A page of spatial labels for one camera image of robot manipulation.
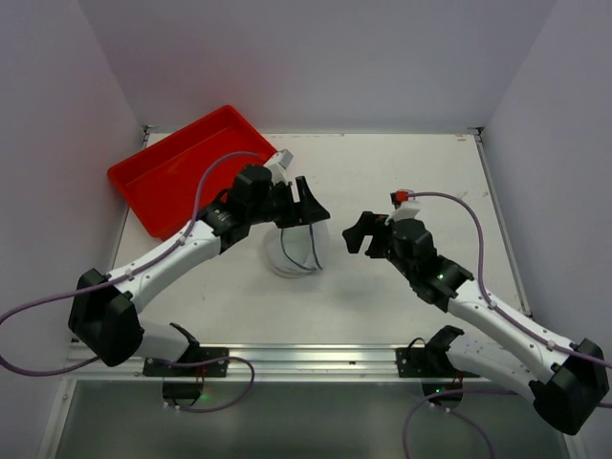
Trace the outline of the white mesh laundry bag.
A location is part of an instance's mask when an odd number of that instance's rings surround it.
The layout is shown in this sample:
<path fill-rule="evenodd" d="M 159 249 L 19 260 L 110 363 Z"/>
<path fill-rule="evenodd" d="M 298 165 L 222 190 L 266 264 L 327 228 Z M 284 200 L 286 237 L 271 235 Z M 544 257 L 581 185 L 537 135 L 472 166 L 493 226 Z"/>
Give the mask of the white mesh laundry bag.
<path fill-rule="evenodd" d="M 284 278 L 321 273 L 327 264 L 330 235 L 326 221 L 288 229 L 269 229 L 260 250 L 263 262 Z"/>

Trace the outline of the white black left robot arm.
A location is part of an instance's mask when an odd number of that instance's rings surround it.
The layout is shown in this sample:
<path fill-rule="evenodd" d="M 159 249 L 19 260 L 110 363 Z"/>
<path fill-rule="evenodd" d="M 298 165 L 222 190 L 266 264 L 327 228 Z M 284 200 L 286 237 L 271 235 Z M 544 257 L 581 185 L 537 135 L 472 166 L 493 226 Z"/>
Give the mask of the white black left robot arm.
<path fill-rule="evenodd" d="M 198 341 L 184 327 L 140 320 L 163 290 L 195 267 L 245 239 L 254 225 L 311 229 L 330 219 L 304 177 L 277 180 L 266 166 L 247 165 L 230 188 L 195 211 L 175 235 L 136 261 L 102 274 L 84 273 L 77 283 L 69 329 L 107 366 L 132 357 L 193 365 Z"/>

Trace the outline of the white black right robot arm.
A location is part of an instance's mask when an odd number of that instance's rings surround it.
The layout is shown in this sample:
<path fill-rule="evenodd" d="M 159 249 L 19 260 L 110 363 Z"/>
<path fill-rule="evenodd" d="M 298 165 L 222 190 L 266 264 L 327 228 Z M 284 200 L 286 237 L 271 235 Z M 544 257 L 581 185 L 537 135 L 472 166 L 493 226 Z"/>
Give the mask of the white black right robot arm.
<path fill-rule="evenodd" d="M 550 426 L 577 434 L 609 391 L 603 352 L 589 339 L 574 343 L 546 330 L 489 293 L 468 270 L 439 254 L 431 233 L 415 218 L 392 220 L 365 211 L 343 231 L 347 250 L 390 262 L 423 302 L 464 320 L 489 337 L 458 327 L 438 331 L 409 362 L 436 374 L 486 378 L 522 396 Z"/>

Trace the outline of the red plastic tray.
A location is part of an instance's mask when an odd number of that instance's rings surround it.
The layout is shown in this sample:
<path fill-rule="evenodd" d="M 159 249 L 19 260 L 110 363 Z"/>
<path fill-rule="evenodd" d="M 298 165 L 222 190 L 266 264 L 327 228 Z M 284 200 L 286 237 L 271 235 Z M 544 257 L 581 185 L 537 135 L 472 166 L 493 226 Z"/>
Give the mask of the red plastic tray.
<path fill-rule="evenodd" d="M 215 161 L 239 151 L 255 156 L 217 166 L 205 182 L 201 206 L 229 187 L 244 165 L 263 164 L 276 152 L 237 110 L 225 105 L 111 166 L 107 176 L 147 233 L 166 240 L 191 217 L 203 174 Z"/>

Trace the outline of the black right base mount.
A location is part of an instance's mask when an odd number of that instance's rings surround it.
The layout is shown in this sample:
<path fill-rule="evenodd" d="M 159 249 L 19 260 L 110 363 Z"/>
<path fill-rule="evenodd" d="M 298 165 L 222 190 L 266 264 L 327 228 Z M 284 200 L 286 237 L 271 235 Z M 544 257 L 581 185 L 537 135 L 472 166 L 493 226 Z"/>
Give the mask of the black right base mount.
<path fill-rule="evenodd" d="M 435 394 L 432 402 L 456 407 L 463 395 L 443 395 L 463 387 L 464 379 L 476 380 L 478 375 L 457 370 L 446 352 L 465 332 L 451 325 L 444 326 L 430 340 L 415 338 L 409 344 L 394 349 L 397 373 L 400 378 L 419 379 L 425 396 Z"/>

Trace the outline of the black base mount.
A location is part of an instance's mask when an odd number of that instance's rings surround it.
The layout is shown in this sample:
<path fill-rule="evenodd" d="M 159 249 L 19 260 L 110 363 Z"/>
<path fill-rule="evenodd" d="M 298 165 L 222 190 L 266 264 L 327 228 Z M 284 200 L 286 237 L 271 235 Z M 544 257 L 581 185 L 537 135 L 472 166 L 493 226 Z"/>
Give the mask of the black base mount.
<path fill-rule="evenodd" d="M 415 338 L 409 344 L 394 349 L 397 373 L 400 378 L 419 379 L 425 396 L 435 394 L 432 402 L 456 407 L 463 395 L 443 395 L 463 387 L 464 379 L 476 380 L 478 375 L 457 370 L 446 352 L 465 332 L 451 325 L 444 326 L 430 340 Z"/>
<path fill-rule="evenodd" d="M 176 323 L 147 328 L 138 355 L 142 374 L 149 378 L 193 378 L 194 382 L 163 382 L 162 397 L 174 409 L 192 408 L 204 394 L 206 377 L 225 378 L 228 347 L 202 346 L 187 329 Z"/>

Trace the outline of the aluminium corner bracket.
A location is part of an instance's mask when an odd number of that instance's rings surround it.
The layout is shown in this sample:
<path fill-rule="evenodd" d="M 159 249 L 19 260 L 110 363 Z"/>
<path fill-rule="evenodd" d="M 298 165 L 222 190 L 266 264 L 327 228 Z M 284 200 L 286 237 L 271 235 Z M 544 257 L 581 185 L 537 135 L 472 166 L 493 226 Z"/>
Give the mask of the aluminium corner bracket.
<path fill-rule="evenodd" d="M 142 145 L 147 146 L 150 135 L 155 132 L 156 127 L 152 125 L 145 125 L 143 127 Z"/>

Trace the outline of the aluminium mounting rail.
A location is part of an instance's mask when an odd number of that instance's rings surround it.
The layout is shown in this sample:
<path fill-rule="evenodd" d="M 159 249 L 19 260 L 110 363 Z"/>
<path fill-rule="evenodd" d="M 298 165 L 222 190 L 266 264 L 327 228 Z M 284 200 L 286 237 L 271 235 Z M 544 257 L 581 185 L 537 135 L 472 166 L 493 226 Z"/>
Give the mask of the aluminium mounting rail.
<path fill-rule="evenodd" d="M 456 370 L 433 372 L 424 358 L 404 356 L 400 345 L 263 345 L 263 344 L 204 344 L 203 360 L 213 359 L 220 351 L 228 355 L 220 362 L 200 370 L 206 382 L 248 382 L 251 370 L 241 360 L 249 361 L 258 382 L 395 382 L 401 380 L 461 381 L 475 375 Z M 66 363 L 84 363 L 93 353 L 81 343 L 69 348 Z M 82 379 L 132 380 L 139 377 L 167 381 L 193 381 L 194 370 L 171 369 L 151 358 L 132 357 L 115 367 L 101 361 L 90 363 L 77 371 Z"/>

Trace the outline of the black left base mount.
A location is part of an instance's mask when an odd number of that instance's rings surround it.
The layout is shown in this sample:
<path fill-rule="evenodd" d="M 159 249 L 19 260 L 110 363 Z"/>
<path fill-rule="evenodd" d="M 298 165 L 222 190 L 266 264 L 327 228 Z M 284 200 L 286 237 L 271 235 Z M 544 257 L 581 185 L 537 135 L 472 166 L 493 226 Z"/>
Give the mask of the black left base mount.
<path fill-rule="evenodd" d="M 204 394 L 206 377 L 225 378 L 228 347 L 202 346 L 187 329 L 176 323 L 147 328 L 138 355 L 142 374 L 149 378 L 193 378 L 194 382 L 163 382 L 162 397 L 174 409 L 192 408 Z"/>

